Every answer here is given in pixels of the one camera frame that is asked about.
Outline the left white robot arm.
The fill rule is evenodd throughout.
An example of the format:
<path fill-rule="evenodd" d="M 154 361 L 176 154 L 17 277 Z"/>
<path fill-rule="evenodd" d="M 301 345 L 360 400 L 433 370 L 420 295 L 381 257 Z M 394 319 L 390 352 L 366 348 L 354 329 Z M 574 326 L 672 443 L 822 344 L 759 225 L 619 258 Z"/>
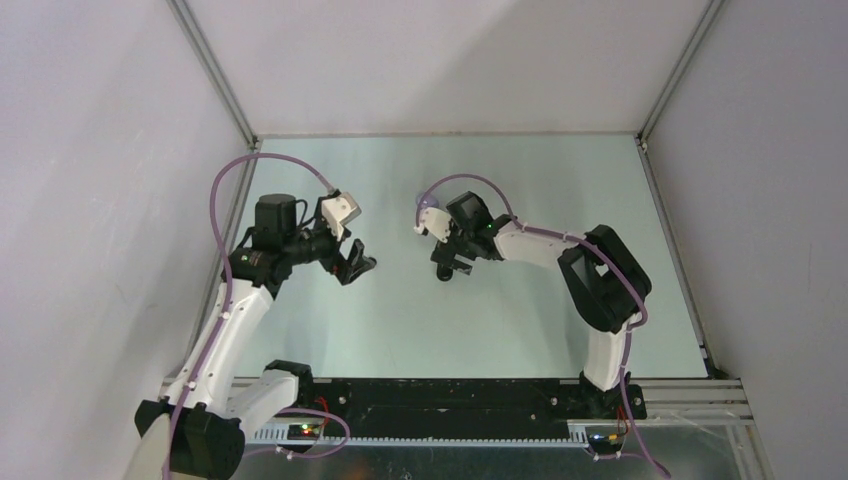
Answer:
<path fill-rule="evenodd" d="M 292 362 L 270 363 L 258 380 L 231 393 L 238 361 L 295 267 L 317 262 L 348 285 L 376 266 L 359 239 L 349 255 L 340 252 L 348 223 L 361 212 L 349 193 L 335 190 L 319 198 L 308 223 L 297 218 L 299 202 L 289 194 L 260 197 L 253 226 L 227 255 L 215 305 L 186 363 L 159 399 L 139 405 L 135 424 L 141 437 L 151 437 L 156 422 L 168 434 L 155 478 L 180 473 L 228 479 L 247 440 L 272 417 L 284 409 L 304 416 L 314 408 L 311 370 Z"/>

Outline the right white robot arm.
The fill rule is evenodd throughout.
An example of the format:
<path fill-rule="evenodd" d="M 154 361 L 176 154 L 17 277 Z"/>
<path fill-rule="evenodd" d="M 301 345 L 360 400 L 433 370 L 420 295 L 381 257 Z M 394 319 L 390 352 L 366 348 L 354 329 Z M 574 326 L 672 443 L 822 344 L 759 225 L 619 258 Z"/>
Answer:
<path fill-rule="evenodd" d="M 582 236 L 549 232 L 508 214 L 494 217 L 480 196 L 466 192 L 445 208 L 419 207 L 415 230 L 435 238 L 431 260 L 443 282 L 456 272 L 469 274 L 477 259 L 559 271 L 588 326 L 578 404 L 592 418 L 627 413 L 632 333 L 646 322 L 652 283 L 614 229 L 598 225 Z"/>

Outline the purple earbud charging case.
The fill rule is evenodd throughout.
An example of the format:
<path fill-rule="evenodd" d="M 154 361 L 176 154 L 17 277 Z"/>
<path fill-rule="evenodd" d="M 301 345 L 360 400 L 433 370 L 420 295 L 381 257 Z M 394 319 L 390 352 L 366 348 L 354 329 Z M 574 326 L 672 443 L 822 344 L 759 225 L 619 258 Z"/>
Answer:
<path fill-rule="evenodd" d="M 440 202 L 432 193 L 421 192 L 415 198 L 415 205 L 422 209 L 438 208 Z"/>

